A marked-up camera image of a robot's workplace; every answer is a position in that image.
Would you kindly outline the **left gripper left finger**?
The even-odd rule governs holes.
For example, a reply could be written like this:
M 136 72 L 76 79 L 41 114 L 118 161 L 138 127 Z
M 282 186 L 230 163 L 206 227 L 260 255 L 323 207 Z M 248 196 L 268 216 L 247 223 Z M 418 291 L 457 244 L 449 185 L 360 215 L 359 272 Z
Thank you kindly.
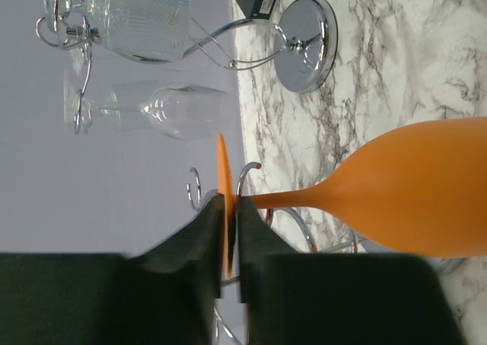
M 210 344 L 224 199 L 137 256 L 1 255 L 3 344 Z

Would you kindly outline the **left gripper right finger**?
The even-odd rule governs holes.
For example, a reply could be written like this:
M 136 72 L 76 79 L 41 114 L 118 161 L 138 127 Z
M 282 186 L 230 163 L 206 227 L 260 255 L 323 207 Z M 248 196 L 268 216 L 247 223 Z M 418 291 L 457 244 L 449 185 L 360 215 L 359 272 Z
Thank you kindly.
M 463 344 L 436 273 L 405 254 L 305 254 L 238 203 L 251 344 Z

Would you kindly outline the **orange plastic goblet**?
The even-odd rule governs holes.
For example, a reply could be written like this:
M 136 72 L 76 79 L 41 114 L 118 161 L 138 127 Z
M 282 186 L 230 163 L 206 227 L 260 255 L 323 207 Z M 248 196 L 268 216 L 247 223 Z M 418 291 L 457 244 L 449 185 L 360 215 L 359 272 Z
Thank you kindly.
M 252 196 L 310 207 L 385 247 L 423 257 L 486 253 L 486 119 L 431 120 L 371 140 L 321 183 Z

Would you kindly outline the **clear wine glass front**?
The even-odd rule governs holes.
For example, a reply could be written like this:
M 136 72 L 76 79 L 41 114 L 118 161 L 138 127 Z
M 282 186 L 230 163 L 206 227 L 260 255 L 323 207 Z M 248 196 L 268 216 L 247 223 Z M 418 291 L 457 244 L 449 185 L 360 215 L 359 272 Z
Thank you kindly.
M 82 93 L 79 83 L 65 71 L 65 125 L 77 135 L 86 134 L 97 117 L 111 121 L 121 131 L 155 129 L 179 140 L 212 138 L 234 122 L 228 93 L 218 89 L 132 81 L 111 85 L 103 98 L 94 101 Z

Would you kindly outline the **clear wine glass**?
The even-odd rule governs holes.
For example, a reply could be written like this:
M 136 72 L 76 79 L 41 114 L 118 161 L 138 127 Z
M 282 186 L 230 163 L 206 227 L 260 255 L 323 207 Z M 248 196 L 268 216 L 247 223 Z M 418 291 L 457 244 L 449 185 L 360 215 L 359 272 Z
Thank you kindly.
M 228 93 L 218 89 L 132 81 L 111 85 L 103 98 L 94 101 L 82 93 L 79 83 L 65 71 L 65 125 L 77 135 L 86 134 L 97 117 L 111 121 L 121 131 L 155 129 L 179 140 L 212 138 L 234 122 Z
M 124 56 L 175 62 L 189 45 L 189 0 L 44 0 L 48 28 L 69 49 L 100 43 Z

